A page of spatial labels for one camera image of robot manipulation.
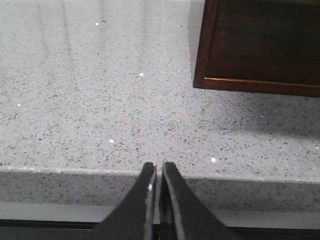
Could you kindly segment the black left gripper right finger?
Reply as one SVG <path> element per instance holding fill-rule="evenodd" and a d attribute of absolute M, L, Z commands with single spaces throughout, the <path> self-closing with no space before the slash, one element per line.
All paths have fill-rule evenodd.
<path fill-rule="evenodd" d="M 162 165 L 159 196 L 162 240 L 239 240 L 196 197 L 173 162 Z"/>

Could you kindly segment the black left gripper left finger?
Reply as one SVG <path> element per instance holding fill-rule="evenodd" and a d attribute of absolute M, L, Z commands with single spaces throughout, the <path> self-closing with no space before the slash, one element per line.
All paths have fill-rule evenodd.
<path fill-rule="evenodd" d="M 146 162 L 127 196 L 90 231 L 91 240 L 151 240 L 157 168 Z"/>

